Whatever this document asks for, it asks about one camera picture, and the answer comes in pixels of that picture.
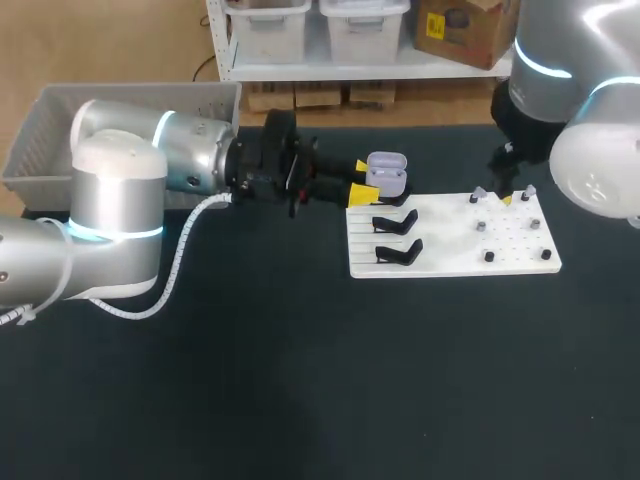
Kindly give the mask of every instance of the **white spiral cable wrap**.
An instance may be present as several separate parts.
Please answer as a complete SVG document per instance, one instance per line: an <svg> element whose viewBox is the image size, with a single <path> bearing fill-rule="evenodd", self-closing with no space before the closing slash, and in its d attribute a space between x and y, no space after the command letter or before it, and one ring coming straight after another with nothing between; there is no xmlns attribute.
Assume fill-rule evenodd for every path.
<svg viewBox="0 0 640 480"><path fill-rule="evenodd" d="M110 313L111 315L115 315L116 317L125 318L127 320L143 320L145 318L149 318L152 315L158 313L162 307L167 303L169 297L171 296L171 292L173 291L173 287L175 286L176 279L178 277L178 271L180 270L180 263L182 262L182 254L184 252L185 246L187 244L187 239L189 238L189 233L191 232L191 228L194 223L200 216L202 212L204 212L208 207L214 205L216 203L231 203L231 194L230 193L221 193L218 195L213 195L209 198L206 198L196 208L193 209L189 218L182 227L182 233L180 234L180 238L178 239L178 246L176 247L176 253L173 257L173 263L171 265L171 271L169 272L169 278L167 280L167 284L164 287L164 291L160 296L160 299L156 302L156 304L148 310L144 312L126 312L124 310L120 310L118 308L112 307L108 303L103 302L102 300L91 299L89 300L91 303L100 307L105 312Z"/></svg>

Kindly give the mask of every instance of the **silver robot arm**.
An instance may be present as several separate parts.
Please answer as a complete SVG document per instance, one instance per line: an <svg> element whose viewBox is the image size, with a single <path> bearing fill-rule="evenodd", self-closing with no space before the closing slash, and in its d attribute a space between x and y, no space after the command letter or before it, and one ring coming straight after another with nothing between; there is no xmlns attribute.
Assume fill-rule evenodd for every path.
<svg viewBox="0 0 640 480"><path fill-rule="evenodd" d="M513 147L611 218L640 215L639 19L640 0L523 0L512 76L494 96Z"/></svg>
<svg viewBox="0 0 640 480"><path fill-rule="evenodd" d="M234 140L226 122L115 102L85 104L71 129L68 224L0 218L0 305L23 306L0 315L0 323L18 315L33 318L58 299L127 298L148 291L158 275L165 189L202 195L228 190L225 166ZM205 206L230 201L230 194L221 194ZM159 310L179 262L174 267L156 307L127 318Z"/></svg>

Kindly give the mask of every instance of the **black bracket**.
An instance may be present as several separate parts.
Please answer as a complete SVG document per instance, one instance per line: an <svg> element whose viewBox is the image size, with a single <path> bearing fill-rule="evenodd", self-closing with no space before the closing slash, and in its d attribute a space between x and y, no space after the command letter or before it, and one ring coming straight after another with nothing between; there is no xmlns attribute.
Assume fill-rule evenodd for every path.
<svg viewBox="0 0 640 480"><path fill-rule="evenodd" d="M406 235L418 221L418 211L411 210L407 218L401 222L394 222L388 218L373 217L373 231L384 233L395 233L396 235Z"/></svg>
<svg viewBox="0 0 640 480"><path fill-rule="evenodd" d="M413 242L411 248L406 252L400 252L389 247L376 247L376 257L378 257L378 263L395 263L409 267L416 261L423 248L424 245L421 239Z"/></svg>

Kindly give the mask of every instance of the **cable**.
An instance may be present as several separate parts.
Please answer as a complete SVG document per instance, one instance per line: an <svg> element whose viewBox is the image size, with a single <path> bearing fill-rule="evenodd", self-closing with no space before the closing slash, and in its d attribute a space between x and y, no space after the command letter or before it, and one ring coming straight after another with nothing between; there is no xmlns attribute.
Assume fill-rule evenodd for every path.
<svg viewBox="0 0 640 480"><path fill-rule="evenodd" d="M201 27L209 27L211 26L211 22L209 21L209 16L208 15L204 15L201 19L200 19L200 26ZM200 64L200 66L198 67L198 69L196 70L196 73L193 74L193 78L191 79L192 82L196 81L196 78L198 78L198 74L200 73L200 71L209 63L211 62L211 60L213 60L214 58L216 58L215 54L210 56L209 58L207 58L204 62L202 62Z"/></svg>
<svg viewBox="0 0 640 480"><path fill-rule="evenodd" d="M3 313L0 315L0 325L5 325L9 322L12 322L18 319L24 312L31 308L31 305L23 305L18 307L10 312Z"/></svg>
<svg viewBox="0 0 640 480"><path fill-rule="evenodd" d="M173 257L173 263L171 265L171 270L169 272L169 278L167 279L167 284L164 287L164 291L160 296L160 299L156 302L156 304L148 310L144 312L134 313L134 312L126 312L124 310L120 310L118 308L112 307L108 303L103 302L102 300L91 299L89 300L91 303L101 308L105 312L110 313L111 315L115 315L116 317L125 318L127 320L143 320L145 318L149 318L152 315L158 313L162 307L167 303L169 297L171 296L171 292L173 291L173 287L176 283L176 278L178 277L178 271L180 270L180 263L182 262L182 254L184 252L185 246L187 244L187 239L189 238L189 233L193 228L194 223L200 216L202 212L204 212L210 205L215 203L231 203L231 194L230 193L221 193L218 195L213 195L209 198L206 198L202 202L198 204L196 208L193 209L187 221L182 227L182 232L180 233L180 238L178 239L178 246L176 247L176 253Z"/></svg>
<svg viewBox="0 0 640 480"><path fill-rule="evenodd" d="M208 64L209 62L211 62L211 60L213 60L213 59L215 59L215 58L216 58L216 56L215 56L215 54L213 54L213 55L211 55L209 58L207 58L204 62L202 62L202 63L200 64L200 66L198 67L198 69L196 70L196 73L194 73L194 74L193 74L193 78L191 79L191 81L192 81L192 82L195 82L195 81L196 81L196 78L198 78L198 74L200 73L200 71L201 71L205 66L207 66L207 64Z"/></svg>

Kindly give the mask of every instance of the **yellow label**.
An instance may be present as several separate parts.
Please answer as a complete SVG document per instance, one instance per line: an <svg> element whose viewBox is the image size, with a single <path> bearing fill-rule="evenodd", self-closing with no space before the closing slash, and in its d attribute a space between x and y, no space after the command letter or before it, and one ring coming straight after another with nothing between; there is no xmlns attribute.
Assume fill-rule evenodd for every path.
<svg viewBox="0 0 640 480"><path fill-rule="evenodd" d="M364 163L362 160L358 160L356 162L356 172L366 172L369 170L369 165Z"/></svg>
<svg viewBox="0 0 640 480"><path fill-rule="evenodd" d="M427 15L427 37L444 40L444 15L430 13Z"/></svg>
<svg viewBox="0 0 640 480"><path fill-rule="evenodd" d="M380 198L380 189L369 187L367 185L351 184L351 192L349 193L348 207L358 207L361 205L371 205Z"/></svg>

